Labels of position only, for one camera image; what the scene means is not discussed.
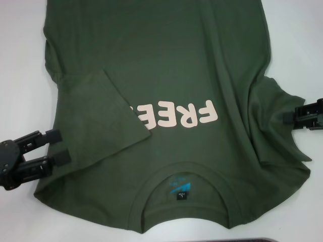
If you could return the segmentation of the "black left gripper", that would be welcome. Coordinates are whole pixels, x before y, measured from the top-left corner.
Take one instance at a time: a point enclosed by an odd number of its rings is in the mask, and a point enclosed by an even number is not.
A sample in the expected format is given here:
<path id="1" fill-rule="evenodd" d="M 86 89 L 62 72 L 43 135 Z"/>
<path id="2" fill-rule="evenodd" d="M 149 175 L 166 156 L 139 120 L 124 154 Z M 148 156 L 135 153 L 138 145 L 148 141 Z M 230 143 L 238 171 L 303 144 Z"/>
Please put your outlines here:
<path id="1" fill-rule="evenodd" d="M 71 157 L 68 150 L 53 156 L 43 156 L 23 162 L 23 154 L 48 143 L 54 144 L 60 141 L 62 141 L 60 131 L 49 130 L 45 134 L 35 131 L 16 140 L 1 142 L 1 187 L 6 191 L 16 189 L 24 180 L 37 180 L 51 176 L 54 166 L 70 163 Z"/>

